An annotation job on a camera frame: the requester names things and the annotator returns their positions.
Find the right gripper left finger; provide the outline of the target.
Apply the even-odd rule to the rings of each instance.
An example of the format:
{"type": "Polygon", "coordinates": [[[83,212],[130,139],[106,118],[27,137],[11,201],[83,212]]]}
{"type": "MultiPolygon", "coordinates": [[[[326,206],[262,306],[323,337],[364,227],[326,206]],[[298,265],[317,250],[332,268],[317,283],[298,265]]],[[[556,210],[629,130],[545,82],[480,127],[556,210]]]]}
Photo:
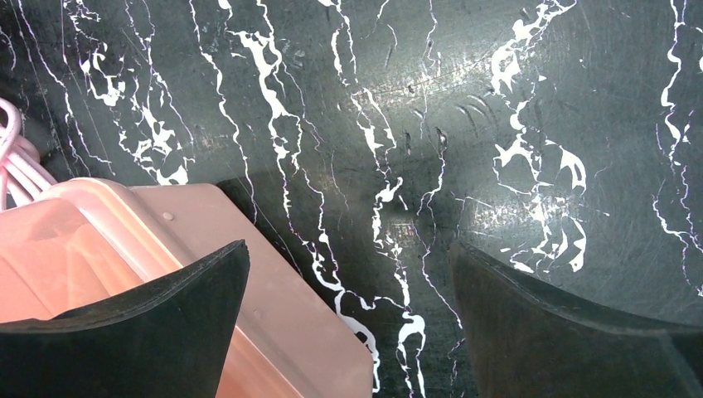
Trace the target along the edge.
{"type": "Polygon", "coordinates": [[[2,396],[215,396],[249,271],[237,240],[52,319],[4,323],[2,396]]]}

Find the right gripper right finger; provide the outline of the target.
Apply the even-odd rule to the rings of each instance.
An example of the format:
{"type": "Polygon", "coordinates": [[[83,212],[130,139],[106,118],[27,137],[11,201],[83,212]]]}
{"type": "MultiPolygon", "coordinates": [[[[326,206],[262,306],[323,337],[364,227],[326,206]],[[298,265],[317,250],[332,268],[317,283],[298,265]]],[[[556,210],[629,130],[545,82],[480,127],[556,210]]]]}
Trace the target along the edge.
{"type": "Polygon", "coordinates": [[[462,241],[449,263],[480,396],[701,396],[701,328],[594,303],[462,241]]]}

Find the pink plastic storage box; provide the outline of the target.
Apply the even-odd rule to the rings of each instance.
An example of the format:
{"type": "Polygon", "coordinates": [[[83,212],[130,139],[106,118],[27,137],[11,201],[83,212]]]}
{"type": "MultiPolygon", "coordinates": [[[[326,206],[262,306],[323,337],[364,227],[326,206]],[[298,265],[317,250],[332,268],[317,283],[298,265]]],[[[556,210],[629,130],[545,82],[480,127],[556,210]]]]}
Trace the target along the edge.
{"type": "Polygon", "coordinates": [[[250,271],[213,397],[370,396],[369,350],[211,184],[77,178],[3,211],[1,326],[108,299],[237,240],[250,271]]]}

